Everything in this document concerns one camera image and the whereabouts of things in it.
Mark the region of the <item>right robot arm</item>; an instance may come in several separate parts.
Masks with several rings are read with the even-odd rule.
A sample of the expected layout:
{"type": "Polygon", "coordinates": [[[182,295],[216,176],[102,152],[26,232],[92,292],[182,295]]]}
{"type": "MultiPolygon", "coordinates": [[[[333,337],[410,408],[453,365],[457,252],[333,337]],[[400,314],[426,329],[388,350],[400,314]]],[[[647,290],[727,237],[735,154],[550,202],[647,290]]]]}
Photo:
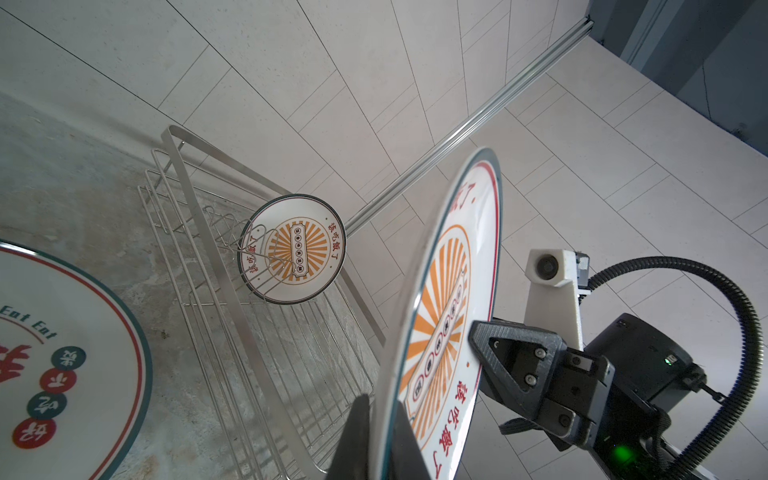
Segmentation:
{"type": "Polygon", "coordinates": [[[544,432],[587,451],[610,479],[659,479],[678,457],[670,411],[706,386],[704,370],[661,331],[623,314],[581,350],[541,328],[476,321],[469,344],[481,389],[516,413],[504,435],[544,432]]]}

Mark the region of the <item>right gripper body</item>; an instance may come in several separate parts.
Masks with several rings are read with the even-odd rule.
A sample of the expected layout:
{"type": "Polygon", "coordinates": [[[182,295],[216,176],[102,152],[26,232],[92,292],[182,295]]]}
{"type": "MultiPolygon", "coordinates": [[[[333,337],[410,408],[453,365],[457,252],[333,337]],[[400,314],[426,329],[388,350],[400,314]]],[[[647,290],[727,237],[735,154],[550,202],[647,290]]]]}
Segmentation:
{"type": "Polygon", "coordinates": [[[540,430],[559,450],[588,450],[597,438],[614,374],[606,357],[569,350],[553,367],[547,390],[534,396],[533,409],[515,408],[518,416],[498,429],[505,436],[540,430]]]}

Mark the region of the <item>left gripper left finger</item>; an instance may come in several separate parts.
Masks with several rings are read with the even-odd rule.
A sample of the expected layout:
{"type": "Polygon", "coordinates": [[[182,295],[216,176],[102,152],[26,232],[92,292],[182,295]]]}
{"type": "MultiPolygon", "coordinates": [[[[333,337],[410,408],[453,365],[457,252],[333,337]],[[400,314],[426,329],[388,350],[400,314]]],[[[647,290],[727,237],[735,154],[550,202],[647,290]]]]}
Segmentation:
{"type": "Polygon", "coordinates": [[[352,403],[326,480],[365,480],[368,478],[370,439],[370,397],[358,396],[352,403]]]}

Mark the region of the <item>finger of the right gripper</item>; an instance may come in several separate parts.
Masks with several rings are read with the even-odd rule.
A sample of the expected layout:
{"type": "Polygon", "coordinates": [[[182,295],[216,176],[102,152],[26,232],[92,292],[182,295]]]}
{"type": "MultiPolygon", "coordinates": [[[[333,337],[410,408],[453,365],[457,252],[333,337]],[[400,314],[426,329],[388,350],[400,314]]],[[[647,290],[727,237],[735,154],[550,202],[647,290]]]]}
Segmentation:
{"type": "Polygon", "coordinates": [[[527,420],[539,416],[567,344],[555,332],[502,320],[475,321],[469,345],[482,366],[484,391],[527,420]]]}

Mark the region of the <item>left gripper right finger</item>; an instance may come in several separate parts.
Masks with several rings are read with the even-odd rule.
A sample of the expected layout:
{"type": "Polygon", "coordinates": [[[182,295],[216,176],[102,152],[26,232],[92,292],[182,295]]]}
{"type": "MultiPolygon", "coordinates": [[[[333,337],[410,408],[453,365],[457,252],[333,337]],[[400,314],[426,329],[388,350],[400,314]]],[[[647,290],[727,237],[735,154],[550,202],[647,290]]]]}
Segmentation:
{"type": "Polygon", "coordinates": [[[421,450],[407,418],[397,416],[391,442],[391,478],[394,480],[429,480],[421,450]]]}

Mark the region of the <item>white red-pattern plate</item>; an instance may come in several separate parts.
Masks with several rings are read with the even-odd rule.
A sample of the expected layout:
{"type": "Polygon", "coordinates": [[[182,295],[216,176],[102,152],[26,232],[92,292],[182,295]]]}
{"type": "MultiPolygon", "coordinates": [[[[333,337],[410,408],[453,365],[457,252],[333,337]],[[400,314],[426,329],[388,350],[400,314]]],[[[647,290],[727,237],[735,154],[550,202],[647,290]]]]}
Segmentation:
{"type": "Polygon", "coordinates": [[[492,317],[502,216],[501,168],[483,147],[452,180],[399,295],[374,391],[369,478],[396,476],[398,431],[413,435],[427,478],[455,477],[482,370],[469,334],[492,317]]]}

